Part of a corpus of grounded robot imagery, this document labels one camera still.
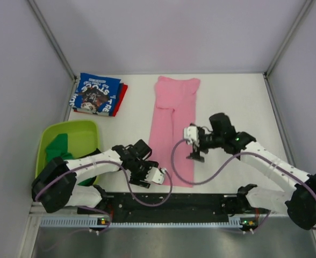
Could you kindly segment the pink t shirt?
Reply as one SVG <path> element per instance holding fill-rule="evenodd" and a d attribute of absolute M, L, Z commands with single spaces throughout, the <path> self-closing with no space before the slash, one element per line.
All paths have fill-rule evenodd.
<path fill-rule="evenodd" d="M 171 175 L 173 186 L 191 188 L 171 166 L 171 152 L 183 139 L 183 130 L 196 121 L 196 97 L 200 80 L 175 80 L 160 76 L 155 84 L 155 106 L 149 136 L 152 159 Z"/>

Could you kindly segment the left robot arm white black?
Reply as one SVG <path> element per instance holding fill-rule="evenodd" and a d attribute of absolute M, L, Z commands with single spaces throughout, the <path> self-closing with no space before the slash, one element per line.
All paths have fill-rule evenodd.
<path fill-rule="evenodd" d="M 86 206 L 96 213 L 107 209 L 104 189 L 97 185 L 83 186 L 81 182 L 105 173 L 129 172 L 129 183 L 149 188 L 162 184 L 166 170 L 150 161 L 152 149 L 139 140 L 134 145 L 116 145 L 107 151 L 74 160 L 53 158 L 32 183 L 32 198 L 48 213 L 69 206 Z"/>

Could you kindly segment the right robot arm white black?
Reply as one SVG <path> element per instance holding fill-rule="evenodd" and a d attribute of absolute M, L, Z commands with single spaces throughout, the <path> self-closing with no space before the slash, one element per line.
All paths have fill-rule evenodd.
<path fill-rule="evenodd" d="M 249 184 L 238 189 L 237 207 L 244 213 L 262 208 L 287 215 L 304 230 L 316 230 L 316 173 L 310 174 L 278 158 L 252 135 L 238 132 L 224 113 L 209 118 L 211 130 L 190 124 L 183 131 L 192 146 L 189 159 L 204 161 L 201 153 L 221 148 L 233 159 L 250 165 L 276 183 L 279 191 Z"/>

